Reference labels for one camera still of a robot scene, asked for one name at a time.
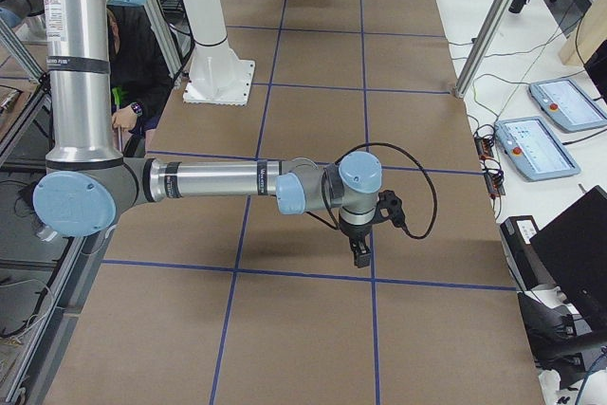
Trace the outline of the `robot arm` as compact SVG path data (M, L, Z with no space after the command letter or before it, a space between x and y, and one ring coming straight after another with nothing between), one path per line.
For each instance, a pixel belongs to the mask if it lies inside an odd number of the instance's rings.
M362 147L325 167L303 159L165 163L128 158L115 147L108 1L43 0L55 144L33 193L38 217L61 235L85 237L136 205L165 198L272 195L283 214L337 209L355 265L367 267L382 171Z

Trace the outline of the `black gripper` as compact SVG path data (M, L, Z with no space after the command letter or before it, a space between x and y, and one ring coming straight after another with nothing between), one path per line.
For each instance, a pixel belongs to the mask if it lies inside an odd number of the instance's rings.
M367 238L372 231L369 224L354 225L345 220L339 222L340 231L348 238L353 253L355 267L368 267L371 263L371 249Z

